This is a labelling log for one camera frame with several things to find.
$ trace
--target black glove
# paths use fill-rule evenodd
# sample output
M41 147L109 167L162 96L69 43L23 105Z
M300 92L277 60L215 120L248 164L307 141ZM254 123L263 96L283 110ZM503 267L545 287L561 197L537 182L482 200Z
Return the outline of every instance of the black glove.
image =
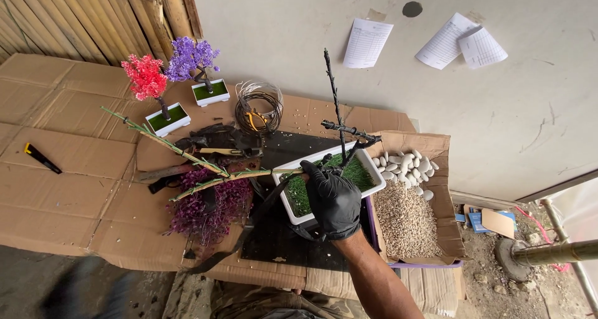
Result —
M326 236L346 239L358 231L361 192L357 186L346 178L322 173L308 161L300 164L309 175L305 186L311 212Z

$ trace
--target paper form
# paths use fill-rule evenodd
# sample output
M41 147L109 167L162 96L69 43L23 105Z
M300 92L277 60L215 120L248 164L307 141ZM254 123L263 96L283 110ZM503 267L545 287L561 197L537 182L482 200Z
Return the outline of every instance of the paper form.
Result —
M455 13L415 55L416 59L442 70L461 53L459 39L478 26L461 14Z
M353 21L343 65L348 68L373 67L393 26L356 18Z
M497 63L508 57L501 45L490 35L486 28L459 40L463 57L471 69Z

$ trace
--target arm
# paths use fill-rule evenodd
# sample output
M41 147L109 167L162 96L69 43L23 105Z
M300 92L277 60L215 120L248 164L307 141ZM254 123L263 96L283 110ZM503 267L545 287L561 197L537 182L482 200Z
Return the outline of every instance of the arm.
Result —
M423 315L392 269L371 248L361 231L361 192L349 180L322 173L313 163L301 162L313 216L326 237L349 262L355 291L372 319L415 318Z
M357 297L372 319L423 319L423 315L400 278L371 248L361 230L347 239L335 240L349 262Z

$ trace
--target black hole in wall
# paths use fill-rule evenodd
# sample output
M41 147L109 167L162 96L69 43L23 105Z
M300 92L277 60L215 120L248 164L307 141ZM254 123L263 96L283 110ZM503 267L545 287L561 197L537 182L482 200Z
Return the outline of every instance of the black hole in wall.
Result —
M414 18L422 14L422 4L417 1L409 1L403 6L403 15L408 18Z

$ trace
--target purple artificial foliage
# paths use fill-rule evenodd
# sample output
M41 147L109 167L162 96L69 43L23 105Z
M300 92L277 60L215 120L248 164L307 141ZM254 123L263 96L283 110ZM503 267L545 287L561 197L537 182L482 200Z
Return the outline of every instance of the purple artificial foliage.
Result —
M220 71L218 66L213 65L213 59L220 54L220 49L212 50L212 46L206 40L196 44L189 36L178 37L172 41L172 47L174 52L168 69L164 72L169 80L193 79L198 66Z
M211 170L206 168L194 170L183 176L181 191L184 192L206 181ZM180 200L170 222L170 235L173 232L196 235L199 244L208 247L219 243L228 235L230 223L249 212L244 208L251 193L249 179L236 179L213 186L216 192L216 208L205 212L205 203L201 191L185 196Z

